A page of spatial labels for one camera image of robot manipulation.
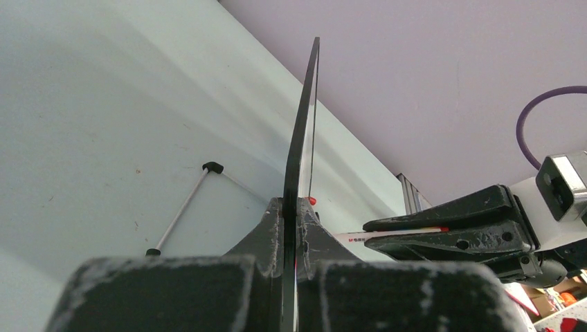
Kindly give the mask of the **white board black frame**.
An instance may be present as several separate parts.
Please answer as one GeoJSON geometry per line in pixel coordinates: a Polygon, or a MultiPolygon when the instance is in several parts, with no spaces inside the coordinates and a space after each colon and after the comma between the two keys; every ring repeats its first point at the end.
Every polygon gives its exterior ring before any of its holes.
{"type": "MultiPolygon", "coordinates": [[[[289,146],[283,194],[279,198],[282,201],[281,216],[283,220],[282,324],[279,331],[299,331],[297,207],[299,199],[306,199],[308,201],[312,188],[319,55],[320,38],[316,37],[309,56],[305,81],[289,146]]],[[[157,249],[150,249],[147,251],[148,256],[161,256],[161,253],[157,249]]]]}

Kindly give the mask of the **red whiteboard marker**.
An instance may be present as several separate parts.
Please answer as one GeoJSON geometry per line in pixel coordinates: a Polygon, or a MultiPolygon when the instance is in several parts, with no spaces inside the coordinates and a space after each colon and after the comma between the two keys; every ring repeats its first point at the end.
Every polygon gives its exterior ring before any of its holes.
{"type": "Polygon", "coordinates": [[[448,232],[448,227],[430,227],[430,228],[417,228],[408,230],[392,230],[392,231],[376,231],[376,232],[347,232],[333,234],[333,237],[342,243],[362,243],[369,239],[378,237],[390,237],[400,235],[412,235],[412,234],[428,234],[436,232],[448,232]]]}

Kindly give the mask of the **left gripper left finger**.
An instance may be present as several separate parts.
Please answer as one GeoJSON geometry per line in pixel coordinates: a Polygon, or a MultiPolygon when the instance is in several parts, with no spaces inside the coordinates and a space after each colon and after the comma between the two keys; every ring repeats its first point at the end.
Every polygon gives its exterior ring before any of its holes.
{"type": "Polygon", "coordinates": [[[47,331],[279,331],[282,201],[219,257],[101,257],[67,281],[47,331]]]}

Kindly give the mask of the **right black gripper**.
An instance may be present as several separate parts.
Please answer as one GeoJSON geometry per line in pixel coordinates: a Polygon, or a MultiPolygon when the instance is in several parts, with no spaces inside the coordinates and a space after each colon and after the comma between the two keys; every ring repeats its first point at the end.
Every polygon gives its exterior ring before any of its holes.
{"type": "Polygon", "coordinates": [[[427,210],[363,225],[366,232],[431,227],[456,230],[376,237],[367,240],[365,247],[396,261],[483,264],[504,284],[516,282],[533,288],[554,287],[586,269],[585,239],[531,252],[534,244],[524,227],[515,222],[519,219],[520,205],[511,190],[492,185],[427,210]]]}

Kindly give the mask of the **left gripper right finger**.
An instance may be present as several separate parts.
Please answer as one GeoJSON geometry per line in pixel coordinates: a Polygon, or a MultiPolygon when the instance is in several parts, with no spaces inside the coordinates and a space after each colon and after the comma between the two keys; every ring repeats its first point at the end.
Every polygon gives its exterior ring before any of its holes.
{"type": "Polygon", "coordinates": [[[485,266],[364,262],[298,200],[299,331],[526,331],[516,304],[485,266]]]}

